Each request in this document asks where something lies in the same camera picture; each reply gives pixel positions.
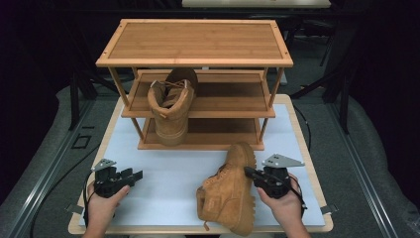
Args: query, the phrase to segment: white table surface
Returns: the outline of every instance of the white table surface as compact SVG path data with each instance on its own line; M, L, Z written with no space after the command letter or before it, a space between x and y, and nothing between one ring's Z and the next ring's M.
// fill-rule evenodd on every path
M121 109L120 99L114 114L120 115ZM276 117L268 120L263 137L265 150L255 151L257 169L262 170L262 160L272 154L281 154L304 162L305 167L288 169L298 177L308 207L303 222L308 230L329 231L333 226L331 216L323 215L320 211L320 203L325 203L322 190L318 187L319 182L311 161L307 159L308 155L302 156L299 145L299 140L301 143L302 139L296 137L294 132L296 128L293 129L295 126L291 124L291 121L297 122L296 115L293 114L290 118L285 104L274 104L274 109ZM138 120L139 124L143 125L144 119ZM115 126L112 130L108 128L105 135L109 136L108 143L103 143L99 149L103 152L99 152L98 156L103 156L97 157L94 165L102 158L109 159L117 162L115 167L118 172L133 168L134 173L143 171L144 178L137 181L121 202L108 232L113 234L208 233L203 227L203 221L197 216L195 190L205 179L215 175L218 168L224 164L227 152L138 150L139 135L131 120L118 116L114 123ZM319 189L317 192L314 192L313 184ZM281 232L281 227L273 218L269 208L260 201L254 186L252 194L256 197L255 232ZM207 224L210 232L219 234L230 232L217 223ZM84 229L83 219L78 214L73 215L69 232L81 234Z

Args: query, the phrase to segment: gray floor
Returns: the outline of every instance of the gray floor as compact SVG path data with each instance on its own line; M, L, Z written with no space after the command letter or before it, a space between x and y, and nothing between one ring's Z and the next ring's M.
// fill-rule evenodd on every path
M291 55L294 67L287 69L287 85L280 93L291 94L300 85L322 76L319 66L325 50L325 39L301 39L294 42ZM57 97L60 108L43 144L20 181L0 207L0 237L28 237L37 204L46 194L37 193L51 187L76 165L103 137L118 96L96 85L100 95L95 101L80 97L81 123L73 132L70 125L69 89ZM416 207L401 194L387 172L386 154L365 115L354 100L350 102L350 135L342 133L337 123L337 106L324 104L323 88L298 100L309 131L299 113L298 118L306 141L311 141L310 154L327 203L336 204L332 214L334 228L313 237L420 237L410 225L418 219ZM80 148L88 142L86 148ZM64 210L76 203L95 152L68 174L45 200L35 223L35 237L72 237L67 232L71 214Z

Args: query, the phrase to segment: wooden shoe rack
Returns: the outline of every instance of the wooden shoe rack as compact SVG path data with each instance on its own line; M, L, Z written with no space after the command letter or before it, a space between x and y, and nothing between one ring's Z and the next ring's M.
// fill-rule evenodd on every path
M139 133L139 149L227 150L245 141L263 150L266 123L275 117L275 93L293 61L275 21L123 19L96 65L109 68L125 104L122 117ZM154 80L165 80L171 68L182 66L195 69L197 96L185 142L166 147L158 142L147 94ZM135 76L128 95L119 67L131 68ZM278 69L271 91L269 67Z

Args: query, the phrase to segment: work boot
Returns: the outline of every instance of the work boot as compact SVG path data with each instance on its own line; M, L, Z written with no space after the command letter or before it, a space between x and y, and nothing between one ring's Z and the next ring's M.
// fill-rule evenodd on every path
M155 115L156 133L165 146L181 144L188 132L188 111L197 91L197 74L189 67L175 68L165 81L154 81L148 101Z
M198 218L218 222L233 233L248 236L254 228L255 198L251 196L253 180L244 167L256 168L256 157L247 143L231 146L225 164L217 174L206 179L196 191Z

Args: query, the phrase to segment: hand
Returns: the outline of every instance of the hand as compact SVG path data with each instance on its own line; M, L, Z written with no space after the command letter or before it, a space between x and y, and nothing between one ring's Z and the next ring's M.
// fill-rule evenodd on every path
M115 209L120 201L128 194L128 185L121 188L117 193L109 198L104 198L94 193L93 182L88 189L89 199L89 225L83 237L103 237L105 231L111 223Z
M300 192L297 177L293 174L289 175L292 177L290 180L291 187ZM276 199L269 197L260 187L257 187L257 192L262 202L271 208L274 218L281 224L287 237L310 237L301 218L302 204L295 193L290 190L285 196Z

